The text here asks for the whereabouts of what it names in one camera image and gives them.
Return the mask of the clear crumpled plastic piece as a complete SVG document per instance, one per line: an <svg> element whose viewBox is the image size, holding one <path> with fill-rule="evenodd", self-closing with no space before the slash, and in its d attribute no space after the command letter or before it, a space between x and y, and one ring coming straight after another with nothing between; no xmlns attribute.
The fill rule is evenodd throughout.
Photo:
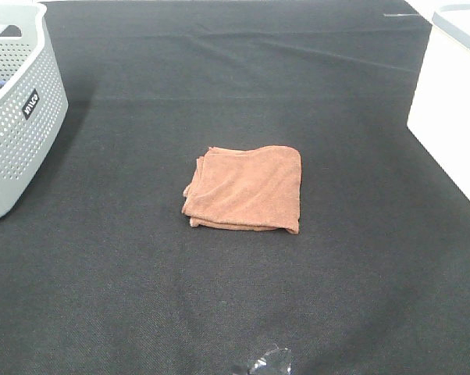
<svg viewBox="0 0 470 375"><path fill-rule="evenodd" d="M267 350L247 365L234 365L230 374L236 375L290 375L292 371L292 351L276 346Z"/></svg>

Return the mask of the grey perforated plastic basket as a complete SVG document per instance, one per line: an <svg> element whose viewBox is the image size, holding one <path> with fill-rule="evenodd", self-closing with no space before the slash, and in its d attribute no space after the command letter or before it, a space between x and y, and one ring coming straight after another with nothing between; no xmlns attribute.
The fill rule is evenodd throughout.
<svg viewBox="0 0 470 375"><path fill-rule="evenodd" d="M0 218L20 199L50 151L69 107L40 2L0 1Z"/></svg>

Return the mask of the black table cloth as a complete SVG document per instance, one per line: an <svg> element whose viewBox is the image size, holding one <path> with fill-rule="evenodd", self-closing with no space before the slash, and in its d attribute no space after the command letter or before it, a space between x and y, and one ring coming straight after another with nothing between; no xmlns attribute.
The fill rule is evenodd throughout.
<svg viewBox="0 0 470 375"><path fill-rule="evenodd" d="M403 1L50 2L69 102L0 220L0 374L470 374L470 202L408 130ZM300 232L193 228L211 146L301 153Z"/></svg>

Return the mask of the brown towel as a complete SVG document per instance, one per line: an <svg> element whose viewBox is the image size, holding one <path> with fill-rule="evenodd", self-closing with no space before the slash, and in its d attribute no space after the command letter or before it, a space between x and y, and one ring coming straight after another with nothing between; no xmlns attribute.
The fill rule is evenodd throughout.
<svg viewBox="0 0 470 375"><path fill-rule="evenodd" d="M298 234L300 188L301 155L294 148L211 147L196 160L181 212L192 227Z"/></svg>

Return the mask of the white box with grey rim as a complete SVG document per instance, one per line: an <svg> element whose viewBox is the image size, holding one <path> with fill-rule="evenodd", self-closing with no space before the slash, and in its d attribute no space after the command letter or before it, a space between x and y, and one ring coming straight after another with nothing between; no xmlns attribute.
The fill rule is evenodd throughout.
<svg viewBox="0 0 470 375"><path fill-rule="evenodd" d="M470 201L470 2L434 9L407 126Z"/></svg>

